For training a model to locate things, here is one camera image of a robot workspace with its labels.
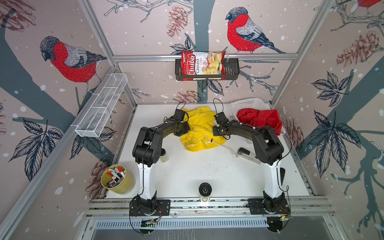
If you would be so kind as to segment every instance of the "red cloth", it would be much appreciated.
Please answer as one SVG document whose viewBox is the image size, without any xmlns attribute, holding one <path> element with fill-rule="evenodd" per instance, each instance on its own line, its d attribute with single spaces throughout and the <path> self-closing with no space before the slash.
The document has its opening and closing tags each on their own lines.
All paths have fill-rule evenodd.
<svg viewBox="0 0 384 240">
<path fill-rule="evenodd" d="M 237 118 L 241 123 L 254 127 L 265 127 L 268 125 L 281 131 L 283 126 L 283 123 L 280 120 L 279 112 L 276 109 L 260 111 L 252 108 L 244 108 L 237 112 Z"/>
</svg>

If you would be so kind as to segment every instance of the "bottle with black cap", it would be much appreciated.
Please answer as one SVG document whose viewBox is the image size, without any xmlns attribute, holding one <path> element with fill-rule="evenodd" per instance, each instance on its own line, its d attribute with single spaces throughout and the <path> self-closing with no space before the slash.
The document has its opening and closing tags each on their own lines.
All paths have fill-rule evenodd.
<svg viewBox="0 0 384 240">
<path fill-rule="evenodd" d="M 160 152 L 160 161 L 161 162 L 166 162 L 168 161 L 168 155 L 166 153 L 166 150 L 164 148 L 161 149 L 161 152 Z"/>
<path fill-rule="evenodd" d="M 201 202 L 209 202 L 211 198 L 210 195 L 212 193 L 211 185 L 209 185 L 209 183 L 203 182 L 202 184 L 200 184 L 199 193 L 199 199 Z"/>
</svg>

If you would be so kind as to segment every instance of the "bag of chips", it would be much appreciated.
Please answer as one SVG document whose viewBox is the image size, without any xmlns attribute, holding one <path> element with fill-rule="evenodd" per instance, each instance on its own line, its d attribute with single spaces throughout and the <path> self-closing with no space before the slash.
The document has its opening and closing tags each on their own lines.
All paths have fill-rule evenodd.
<svg viewBox="0 0 384 240">
<path fill-rule="evenodd" d="M 221 53 L 214 52 L 181 52 L 182 75 L 216 75 L 225 74 L 223 68 L 223 58 L 225 51 Z M 205 78 L 183 78 L 182 81 L 205 80 Z"/>
</svg>

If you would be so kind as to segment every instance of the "bird tail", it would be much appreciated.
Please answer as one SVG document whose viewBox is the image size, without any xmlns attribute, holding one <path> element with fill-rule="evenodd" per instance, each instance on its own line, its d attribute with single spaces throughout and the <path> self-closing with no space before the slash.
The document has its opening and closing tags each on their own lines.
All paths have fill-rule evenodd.
<svg viewBox="0 0 384 240">
<path fill-rule="evenodd" d="M 283 52 L 283 51 L 281 51 L 281 50 L 279 50 L 279 49 L 277 49 L 275 47 L 269 47 L 269 48 L 272 49 L 272 50 L 275 50 L 278 53 L 285 53 L 285 52 Z"/>
</svg>

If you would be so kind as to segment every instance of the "bird head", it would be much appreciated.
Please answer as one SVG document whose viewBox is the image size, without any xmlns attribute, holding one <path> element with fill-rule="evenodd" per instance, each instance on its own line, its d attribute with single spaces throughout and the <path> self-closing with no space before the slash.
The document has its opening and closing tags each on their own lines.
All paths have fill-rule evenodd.
<svg viewBox="0 0 384 240">
<path fill-rule="evenodd" d="M 228 20 L 233 23 L 236 18 L 240 15 L 248 15 L 248 11 L 244 7 L 235 7 L 229 11 L 225 20 Z"/>
<path fill-rule="evenodd" d="M 56 60 L 54 48 L 55 48 L 55 45 L 58 44 L 59 42 L 60 40 L 58 40 L 53 36 L 48 36 L 42 40 L 40 44 L 40 51 L 41 51 L 41 55 L 44 58 L 44 61 L 48 59 L 52 61 Z"/>
</svg>

